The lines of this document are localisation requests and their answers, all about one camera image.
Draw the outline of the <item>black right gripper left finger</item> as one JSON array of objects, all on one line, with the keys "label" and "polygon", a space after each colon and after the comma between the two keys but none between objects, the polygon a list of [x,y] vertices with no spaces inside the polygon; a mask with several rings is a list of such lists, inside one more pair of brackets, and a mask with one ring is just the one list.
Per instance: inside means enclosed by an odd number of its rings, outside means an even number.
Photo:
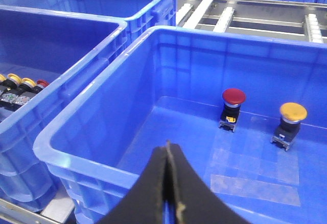
[{"label": "black right gripper left finger", "polygon": [[97,223],[162,223],[167,149],[154,148],[137,181]]}]

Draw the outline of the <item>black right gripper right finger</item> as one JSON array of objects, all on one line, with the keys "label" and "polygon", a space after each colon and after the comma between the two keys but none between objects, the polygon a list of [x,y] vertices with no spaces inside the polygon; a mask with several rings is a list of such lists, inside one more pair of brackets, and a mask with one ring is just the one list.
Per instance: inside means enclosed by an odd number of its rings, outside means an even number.
[{"label": "black right gripper right finger", "polygon": [[249,223],[208,188],[178,144],[168,144],[168,166],[175,223]]}]

